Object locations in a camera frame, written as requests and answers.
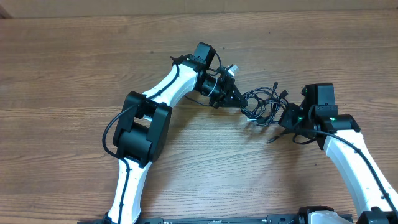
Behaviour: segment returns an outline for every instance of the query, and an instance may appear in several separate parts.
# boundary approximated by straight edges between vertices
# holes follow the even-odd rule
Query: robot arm
[[[362,217],[359,221],[369,219],[368,216],[384,216],[388,223],[388,219],[396,216],[397,192],[371,157],[354,118],[338,114],[333,85],[306,85],[302,94],[303,103],[300,106],[289,103],[279,124],[296,135],[310,138],[309,142],[316,141],[325,151],[353,198],[357,214]]]
[[[363,135],[355,130],[340,130],[335,134],[355,145],[366,156],[375,170],[381,184],[390,195],[394,205],[398,205],[397,192],[391,187],[366,148]],[[372,207],[379,207],[382,211],[391,211],[391,207],[384,198],[369,167],[358,153],[330,136],[326,137],[323,149],[339,170],[350,194],[353,198],[356,213],[371,211]]]
[[[209,96],[209,106],[214,108],[247,106],[229,67],[220,64],[218,78],[207,73],[215,55],[210,45],[200,42],[193,55],[173,58],[170,73],[158,85],[143,94],[134,91],[128,94],[122,109],[128,111],[120,117],[113,137],[113,144],[118,148],[116,155],[120,158],[118,185],[113,206],[101,223],[137,221],[147,172],[164,148],[172,108],[183,95],[199,91]],[[145,127],[135,123],[134,118],[145,118],[151,124]]]

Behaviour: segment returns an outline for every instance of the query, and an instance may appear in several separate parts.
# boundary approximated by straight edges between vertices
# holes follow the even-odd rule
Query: black plastic mount
[[[305,99],[300,106],[289,103],[286,110],[282,113],[279,120],[281,126],[289,130],[294,128],[311,129],[331,134],[335,134],[339,130],[361,131],[361,128],[351,115],[338,114],[333,84],[306,85],[302,90],[302,95]],[[323,149],[326,136],[317,134],[305,137],[315,137],[319,147]]]
[[[308,224],[308,215],[316,211],[333,211],[326,206],[301,207],[297,214],[275,214],[254,218],[139,218],[136,224]],[[341,218],[353,222],[352,215],[339,215]],[[78,224],[107,224],[109,220],[96,220],[93,222],[78,222]]]
[[[209,105],[214,108],[247,106],[248,102],[236,87],[235,79],[228,73],[229,68],[219,67],[220,76],[218,78],[207,73],[215,53],[212,46],[200,42],[195,53],[189,56],[188,60],[182,62],[183,65],[192,67],[194,71],[198,72],[194,89],[203,96],[209,96]]]
[[[172,108],[134,91],[124,100],[122,111],[130,106],[133,108],[119,119],[113,144],[118,148],[119,157],[128,157],[144,167],[148,162],[155,162],[164,148]],[[134,122],[134,118],[144,116],[152,118],[149,128]]]
[[[357,224],[390,224],[398,223],[394,212],[383,212],[379,207],[372,207],[371,211],[363,211]]]

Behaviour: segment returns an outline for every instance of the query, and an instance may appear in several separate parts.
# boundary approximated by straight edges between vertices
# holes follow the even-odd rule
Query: wood grain surface
[[[288,100],[332,82],[374,160],[398,189],[398,11],[265,12],[0,21],[0,222],[76,223],[113,202],[118,162],[101,146],[131,91],[169,73],[169,56],[213,45],[241,92],[279,82]],[[192,97],[205,98],[192,93]],[[186,99],[142,195],[145,217],[260,217],[329,205],[355,215],[336,167],[238,109]]]
[[[395,9],[398,0],[0,0],[8,18]]]

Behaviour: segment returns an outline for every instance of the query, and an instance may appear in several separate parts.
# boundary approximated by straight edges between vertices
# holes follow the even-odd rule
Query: tangled cable
[[[249,99],[254,99],[257,101],[257,106],[253,110],[250,110],[247,107],[241,108],[242,114],[248,117],[248,121],[252,121],[255,125],[261,127],[278,123],[278,121],[274,121],[274,118],[278,113],[279,108],[282,107],[282,109],[285,110],[289,102],[285,99],[288,94],[287,91],[284,90],[280,95],[278,95],[276,92],[277,87],[278,82],[275,82],[272,88],[259,87],[243,93],[245,100],[249,101]],[[259,96],[261,94],[267,95],[268,98],[261,98]],[[271,110],[268,116],[263,117],[262,115],[267,111],[267,105],[271,107]]]

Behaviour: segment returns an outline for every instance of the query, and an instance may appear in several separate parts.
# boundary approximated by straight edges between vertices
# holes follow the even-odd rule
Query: wire
[[[206,104],[204,104],[204,103],[200,103],[199,101],[190,98],[189,96],[187,96],[187,94],[185,94],[184,97],[185,97],[186,99],[190,100],[190,101],[193,101],[193,102],[199,104],[199,105],[202,105],[202,106],[210,106],[210,105],[206,105]]]
[[[286,109],[288,101],[285,96],[279,96],[276,92],[277,83],[274,84],[274,88],[269,87],[259,87],[254,90],[243,93],[243,98],[245,100],[254,99],[257,101],[257,105],[253,110],[249,110],[246,107],[241,107],[242,113],[247,116],[250,120],[255,121],[257,126],[268,126],[270,124],[275,124],[274,118],[282,107],[283,110]],[[259,95],[267,95],[268,98],[263,99]],[[266,112],[267,105],[270,105],[271,110],[269,115],[265,118],[262,115]]]
[[[299,145],[306,145],[306,144],[310,144],[313,143],[314,141],[316,141],[316,139],[310,139],[308,141],[305,142],[296,142],[296,137],[298,136],[298,134],[294,134],[293,136],[293,143],[299,144]]]
[[[180,75],[180,67],[176,61],[175,58],[171,57],[170,58],[173,60],[173,65],[175,65],[177,67],[177,72],[174,76],[174,78],[166,85],[164,86],[161,90],[159,90],[157,93],[155,93],[154,95],[147,97],[148,100],[151,100],[157,96],[160,96],[168,87],[170,87],[170,85],[173,84],[173,82],[178,78],[178,76]],[[122,209],[123,209],[123,200],[124,200],[124,194],[126,193],[126,189],[127,189],[127,182],[129,180],[130,177],[130,166],[129,163],[127,162],[127,160],[125,160],[123,157],[119,157],[118,155],[116,155],[115,153],[111,152],[108,147],[106,146],[106,136],[108,135],[109,130],[111,129],[112,125],[124,114],[126,114],[129,110],[131,110],[132,108],[136,107],[137,105],[132,105],[128,108],[126,108],[124,111],[120,112],[118,115],[116,115],[111,122],[109,122],[109,124],[106,126],[104,133],[102,135],[102,146],[104,147],[104,150],[111,156],[120,159],[121,161],[124,162],[124,164],[126,165],[126,180],[124,181],[124,186],[123,186],[123,190],[122,190],[122,195],[120,198],[120,204],[119,204],[119,219],[118,219],[118,224],[120,224],[121,221],[121,217],[122,217]]]
[[[368,166],[369,171],[372,173],[372,176],[373,176],[374,180],[377,183],[377,186],[379,187],[380,191],[383,194],[383,197],[385,198],[385,200],[387,201],[387,203],[391,207],[391,210],[394,212],[396,218],[398,218],[398,211],[397,211],[396,207],[394,206],[394,204],[392,203],[389,193],[386,192],[386,190],[385,190],[383,184],[381,183],[379,177],[377,176],[376,171],[374,170],[372,164],[369,162],[368,158],[363,154],[363,152],[360,149],[355,147],[349,141],[347,141],[347,140],[345,140],[345,139],[343,139],[343,138],[341,138],[341,137],[339,137],[339,136],[337,136],[335,134],[327,133],[327,132],[324,132],[324,131],[299,129],[299,130],[295,130],[294,133],[296,133],[295,136],[298,135],[298,134],[302,134],[302,133],[314,133],[314,134],[322,134],[322,135],[330,136],[332,138],[335,138],[335,139],[341,141],[342,143],[346,144],[347,146],[351,147],[352,149],[354,149],[354,151],[359,156],[361,156],[361,158],[363,159],[365,164]]]
[[[213,72],[216,72],[215,74],[210,74],[210,73],[207,73],[207,74],[209,74],[210,76],[216,76],[216,75],[218,75],[219,73],[220,73],[220,69],[221,69],[221,59],[220,59],[220,56],[218,55],[218,53],[217,52],[215,52],[214,53],[216,56],[217,56],[217,58],[218,58],[218,68],[215,70],[215,69],[212,69],[212,68],[209,68],[209,70],[210,71],[213,71]]]
[[[313,109],[314,109],[315,106],[316,106],[316,105],[312,105],[312,106],[310,107],[310,109],[308,110],[308,119],[311,119],[312,111],[313,111]]]

